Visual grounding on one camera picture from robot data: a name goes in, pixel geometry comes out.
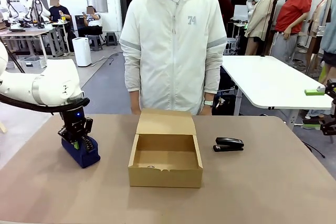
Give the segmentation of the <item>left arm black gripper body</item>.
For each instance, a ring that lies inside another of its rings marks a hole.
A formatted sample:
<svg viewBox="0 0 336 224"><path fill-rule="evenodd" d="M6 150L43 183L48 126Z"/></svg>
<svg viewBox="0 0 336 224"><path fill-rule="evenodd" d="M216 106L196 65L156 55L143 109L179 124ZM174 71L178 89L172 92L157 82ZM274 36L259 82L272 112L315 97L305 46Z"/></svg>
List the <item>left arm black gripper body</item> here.
<svg viewBox="0 0 336 224"><path fill-rule="evenodd" d="M86 118L82 106L73 110L62 112L61 118L64 121L65 128L67 129L84 129Z"/></svg>

